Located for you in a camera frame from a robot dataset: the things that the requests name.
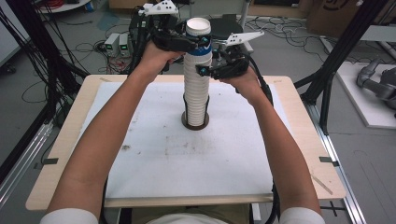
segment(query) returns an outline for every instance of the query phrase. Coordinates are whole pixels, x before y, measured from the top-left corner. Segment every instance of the white sleeve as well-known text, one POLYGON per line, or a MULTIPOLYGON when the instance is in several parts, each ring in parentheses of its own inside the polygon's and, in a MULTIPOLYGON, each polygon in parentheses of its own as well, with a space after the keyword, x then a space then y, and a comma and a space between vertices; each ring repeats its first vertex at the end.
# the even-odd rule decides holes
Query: white sleeve
POLYGON ((46 214, 40 224, 98 224, 96 217, 89 211, 77 208, 64 208, 46 214))
POLYGON ((286 209, 280 216, 279 224, 324 224, 324 219, 314 210, 303 207, 286 209))

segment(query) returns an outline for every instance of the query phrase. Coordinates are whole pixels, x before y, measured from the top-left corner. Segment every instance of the person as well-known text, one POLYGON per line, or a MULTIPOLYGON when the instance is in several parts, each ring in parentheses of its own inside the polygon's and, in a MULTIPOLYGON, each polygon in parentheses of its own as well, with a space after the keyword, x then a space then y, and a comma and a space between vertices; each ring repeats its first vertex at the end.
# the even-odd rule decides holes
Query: person
MULTIPOLYGON (((183 52, 162 51, 149 42, 141 63, 98 112, 76 148, 41 224, 98 223, 106 177, 129 123, 149 83, 183 52)), ((324 223, 304 157, 265 97, 254 71, 221 80, 237 88, 253 106, 280 198, 280 223, 324 223)), ((225 223, 199 214, 173 214, 150 223, 225 223)))

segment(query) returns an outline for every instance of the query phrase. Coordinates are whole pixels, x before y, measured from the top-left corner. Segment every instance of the gray floor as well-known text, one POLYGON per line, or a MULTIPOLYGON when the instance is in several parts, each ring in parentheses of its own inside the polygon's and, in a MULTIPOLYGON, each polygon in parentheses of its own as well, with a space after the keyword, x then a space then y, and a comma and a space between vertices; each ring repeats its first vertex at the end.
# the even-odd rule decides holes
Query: gray floor
MULTIPOLYGON (((70 23, 92 21, 82 25, 60 24, 60 29, 70 49, 76 49, 80 43, 93 44, 98 40, 103 40, 112 32, 125 32, 129 24, 129 15, 109 12, 106 8, 106 1, 103 1, 99 9, 93 13, 76 9, 61 13, 56 18, 58 21, 70 23)), ((54 33, 49 32, 54 36, 59 49, 64 49, 54 33)), ((293 36, 307 35, 310 34, 307 34, 305 29, 295 30, 293 34, 293 36)), ((274 37, 269 33, 250 43, 255 49, 253 58, 263 75, 288 76, 293 81, 297 81, 314 73, 322 65, 322 60, 318 55, 306 53, 303 48, 293 47, 285 39, 274 37)), ((79 45, 78 49, 88 47, 88 45, 79 45)), ((308 39, 305 49, 318 53, 322 59, 326 58, 323 46, 316 39, 308 39)), ((95 52, 74 51, 74 53, 91 74, 104 73, 103 69, 100 69, 105 67, 105 61, 101 55, 95 52)), ((382 50, 374 49, 364 42, 354 49, 351 53, 353 58, 349 60, 373 59, 377 55, 386 62, 394 63, 382 50)), ((39 81, 28 59, 20 52, 11 62, 17 68, 17 73, 11 75, 2 72, 0 74, 0 103, 2 105, 0 162, 3 162, 15 147, 44 105, 43 103, 25 103, 21 99, 23 92, 39 81)), ((182 74, 182 66, 172 65, 168 74, 182 74)), ((24 98, 26 101, 43 100, 43 85, 33 86, 26 92, 24 98)), ((35 169, 34 165, 39 162, 42 153, 57 132, 59 132, 58 129, 53 131, 31 168, 23 176, 5 206, 1 208, 0 223, 37 223, 43 216, 44 212, 27 211, 24 204, 39 175, 39 170, 35 169)), ((333 82, 329 132, 367 223, 396 222, 396 180, 394 177, 396 131, 366 128, 337 78, 333 82)), ((333 203, 335 206, 342 206, 338 201, 333 203)), ((330 202, 321 202, 321 204, 330 206, 330 202)), ((271 204, 261 204, 263 220, 267 218, 270 209, 271 204)), ((116 211, 109 210, 106 214, 111 220, 110 223, 115 223, 112 217, 115 216, 116 211)), ((327 223, 348 223, 347 214, 344 211, 337 211, 337 217, 335 217, 332 211, 323 210, 323 215, 327 223)))

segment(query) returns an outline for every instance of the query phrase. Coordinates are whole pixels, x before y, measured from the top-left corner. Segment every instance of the wooden table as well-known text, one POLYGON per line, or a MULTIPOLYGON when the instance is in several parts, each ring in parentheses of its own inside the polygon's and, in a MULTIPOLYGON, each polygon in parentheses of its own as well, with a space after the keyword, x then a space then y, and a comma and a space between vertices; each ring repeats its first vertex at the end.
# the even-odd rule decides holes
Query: wooden table
MULTIPOLYGON (((49 154, 49 158, 59 158, 56 164, 45 165, 26 202, 29 210, 47 209, 59 178, 78 139, 81 126, 91 108, 95 94, 102 82, 122 82, 126 76, 88 76, 78 93, 70 113, 49 154)), ((183 76, 158 76, 156 82, 182 82, 183 76)), ((319 157, 329 157, 322 145, 311 119, 306 113, 298 92, 288 77, 264 77, 268 84, 274 84, 285 110, 293 136, 307 161, 315 189, 320 199, 341 199, 345 189, 331 162, 322 162, 319 157)), ((185 205, 209 203, 257 203, 271 202, 270 196, 211 197, 167 199, 147 198, 139 200, 112 200, 107 207, 185 205)))

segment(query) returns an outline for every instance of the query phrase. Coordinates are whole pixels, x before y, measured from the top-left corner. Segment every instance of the cup stack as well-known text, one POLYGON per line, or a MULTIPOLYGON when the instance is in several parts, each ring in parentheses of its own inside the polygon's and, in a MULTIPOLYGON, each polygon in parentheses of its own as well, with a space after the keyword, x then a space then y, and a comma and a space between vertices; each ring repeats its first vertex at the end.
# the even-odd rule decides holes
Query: cup stack
MULTIPOLYGON (((198 36, 210 33, 210 22, 203 18, 192 18, 187 21, 186 35, 198 36)), ((187 52, 184 56, 184 101, 186 111, 182 115, 183 124, 192 130, 203 129, 208 123, 206 113, 209 101, 209 79, 201 77, 195 65, 212 64, 212 47, 200 47, 187 52)))

